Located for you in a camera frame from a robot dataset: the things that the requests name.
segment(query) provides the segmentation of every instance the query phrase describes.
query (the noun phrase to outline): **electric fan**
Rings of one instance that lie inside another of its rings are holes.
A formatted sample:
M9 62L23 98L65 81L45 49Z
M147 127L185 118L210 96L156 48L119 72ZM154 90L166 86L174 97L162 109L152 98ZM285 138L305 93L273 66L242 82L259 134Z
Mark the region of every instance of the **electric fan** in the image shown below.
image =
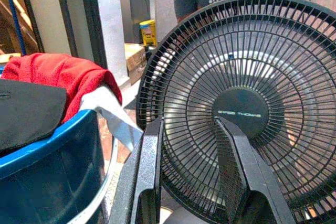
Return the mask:
M163 185L210 223L228 216L214 118L236 124L271 167L297 223L336 214L336 14L304 0L224 0L176 26L137 97L164 119Z

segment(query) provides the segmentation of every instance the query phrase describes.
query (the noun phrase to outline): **fan center cap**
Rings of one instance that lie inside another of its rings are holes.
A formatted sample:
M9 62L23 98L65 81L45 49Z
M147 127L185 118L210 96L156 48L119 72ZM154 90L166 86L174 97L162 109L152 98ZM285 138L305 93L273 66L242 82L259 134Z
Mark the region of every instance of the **fan center cap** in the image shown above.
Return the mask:
M222 116L236 124L251 140L265 129L268 106L265 99L253 89L231 88L217 97L212 115Z

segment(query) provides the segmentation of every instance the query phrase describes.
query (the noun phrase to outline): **fan grille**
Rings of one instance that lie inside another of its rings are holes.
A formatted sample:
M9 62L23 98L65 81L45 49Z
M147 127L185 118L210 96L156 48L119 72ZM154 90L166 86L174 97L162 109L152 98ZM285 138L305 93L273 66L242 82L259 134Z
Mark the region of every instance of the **fan grille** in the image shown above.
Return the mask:
M184 207L226 220L212 108L224 91L244 88L267 105L266 126L249 140L296 221L334 218L335 16L303 0L226 0L162 41L141 81L137 121L145 128L164 117L163 182Z

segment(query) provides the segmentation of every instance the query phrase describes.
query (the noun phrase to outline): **white pillar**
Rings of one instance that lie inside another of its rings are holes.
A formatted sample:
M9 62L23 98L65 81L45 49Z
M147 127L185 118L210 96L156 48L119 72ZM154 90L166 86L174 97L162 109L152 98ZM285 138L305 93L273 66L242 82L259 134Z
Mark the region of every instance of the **white pillar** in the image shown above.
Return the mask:
M117 84L121 86L129 80L129 77L120 0L98 0L98 6L108 69L113 73Z

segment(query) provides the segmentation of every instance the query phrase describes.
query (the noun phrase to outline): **blue plastic basket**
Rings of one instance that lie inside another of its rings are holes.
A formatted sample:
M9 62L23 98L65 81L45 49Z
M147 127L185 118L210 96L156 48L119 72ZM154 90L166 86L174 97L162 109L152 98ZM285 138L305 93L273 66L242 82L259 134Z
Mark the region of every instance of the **blue plastic basket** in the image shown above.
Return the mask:
M94 111L77 113L47 139L0 158L0 223L67 223L104 177ZM88 223L103 220L99 207Z
M0 74L2 74L2 72L5 70L5 66L0 65Z

